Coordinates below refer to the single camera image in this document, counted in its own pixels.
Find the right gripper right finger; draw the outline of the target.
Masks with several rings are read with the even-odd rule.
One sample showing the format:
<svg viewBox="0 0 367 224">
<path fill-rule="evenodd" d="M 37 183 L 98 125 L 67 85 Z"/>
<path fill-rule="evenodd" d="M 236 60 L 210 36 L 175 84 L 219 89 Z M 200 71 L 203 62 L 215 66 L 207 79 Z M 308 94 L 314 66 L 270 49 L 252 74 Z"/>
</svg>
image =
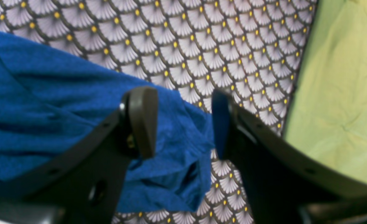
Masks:
<svg viewBox="0 0 367 224">
<path fill-rule="evenodd" d="M 212 93 L 218 158 L 239 170 L 256 224 L 367 224 L 367 184 L 309 158 L 238 106 Z"/>
</svg>

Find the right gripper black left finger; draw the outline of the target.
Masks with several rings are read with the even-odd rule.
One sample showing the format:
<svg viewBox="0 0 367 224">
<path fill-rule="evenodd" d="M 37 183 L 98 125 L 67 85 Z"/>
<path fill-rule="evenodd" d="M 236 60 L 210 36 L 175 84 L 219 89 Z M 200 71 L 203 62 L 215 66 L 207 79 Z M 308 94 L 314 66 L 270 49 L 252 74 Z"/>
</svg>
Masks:
<svg viewBox="0 0 367 224">
<path fill-rule="evenodd" d="M 155 156 L 158 91 L 124 94 L 116 111 L 48 163 L 0 184 L 0 224 L 109 224 L 133 159 Z"/>
</svg>

